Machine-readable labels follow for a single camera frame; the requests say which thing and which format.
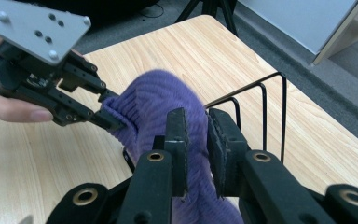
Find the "knitted cloth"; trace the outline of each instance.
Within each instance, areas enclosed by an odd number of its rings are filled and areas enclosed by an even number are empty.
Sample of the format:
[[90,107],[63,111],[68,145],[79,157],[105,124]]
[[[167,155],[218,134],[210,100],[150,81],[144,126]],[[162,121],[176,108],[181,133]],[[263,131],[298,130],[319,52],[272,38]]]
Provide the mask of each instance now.
[[111,134],[125,146],[134,163],[151,150],[156,135],[165,134],[168,112],[179,107],[185,109],[189,140],[188,193],[184,200],[173,198],[172,223],[243,223],[239,211],[216,196],[206,148],[205,109],[182,81],[165,71],[150,71],[117,98],[103,102],[103,109],[127,125]]

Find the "floor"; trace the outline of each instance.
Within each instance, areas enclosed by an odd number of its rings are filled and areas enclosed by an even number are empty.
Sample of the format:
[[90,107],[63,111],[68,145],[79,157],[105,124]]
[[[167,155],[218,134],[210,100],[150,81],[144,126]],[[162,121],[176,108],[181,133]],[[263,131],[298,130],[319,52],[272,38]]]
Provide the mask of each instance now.
[[[187,1],[160,0],[119,21],[90,30],[75,46],[89,53],[173,24]],[[200,14],[200,4],[191,17]],[[221,11],[217,19],[225,24]],[[313,65],[315,55],[238,3],[239,38],[358,137],[358,43]]]

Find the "wooden table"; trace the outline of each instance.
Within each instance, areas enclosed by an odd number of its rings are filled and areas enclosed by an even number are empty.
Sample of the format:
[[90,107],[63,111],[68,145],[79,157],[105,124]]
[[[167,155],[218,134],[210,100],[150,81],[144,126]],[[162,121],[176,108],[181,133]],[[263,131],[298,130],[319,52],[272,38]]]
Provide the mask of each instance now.
[[[275,72],[268,63],[208,16],[177,23],[86,55],[99,66],[108,88],[121,93],[145,71],[175,73],[206,104]],[[268,151],[279,155],[281,79],[266,82]],[[74,97],[94,109],[96,96]],[[242,93],[244,136],[261,148],[260,90]],[[222,107],[233,111],[231,105]],[[324,193],[333,183],[358,187],[358,139],[328,116],[296,86],[288,83],[285,165],[310,189]],[[71,188],[86,182],[112,188],[131,175],[121,144],[91,123],[60,127],[54,123],[0,121],[0,223],[18,223],[32,215],[43,223]]]

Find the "purple knit sweater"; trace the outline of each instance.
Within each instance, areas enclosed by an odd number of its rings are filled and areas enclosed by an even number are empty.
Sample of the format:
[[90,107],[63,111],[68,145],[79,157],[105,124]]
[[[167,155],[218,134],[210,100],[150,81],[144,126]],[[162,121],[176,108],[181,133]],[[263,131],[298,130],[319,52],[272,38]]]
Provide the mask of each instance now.
[[168,112],[179,107],[186,111],[189,135],[188,194],[184,201],[173,198],[172,223],[243,223],[228,200],[216,197],[206,148],[205,109],[182,81],[165,71],[150,71],[136,78],[117,98],[103,102],[103,109],[127,125],[111,134],[126,147],[135,163],[151,150],[156,135],[165,134]]

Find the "human hand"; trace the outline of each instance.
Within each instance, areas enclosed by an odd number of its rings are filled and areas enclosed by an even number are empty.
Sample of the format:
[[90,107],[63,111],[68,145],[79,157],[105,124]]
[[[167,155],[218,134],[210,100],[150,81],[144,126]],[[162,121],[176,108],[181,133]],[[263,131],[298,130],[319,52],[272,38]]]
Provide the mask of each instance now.
[[0,96],[0,119],[9,122],[45,122],[52,120],[53,116],[39,105]]

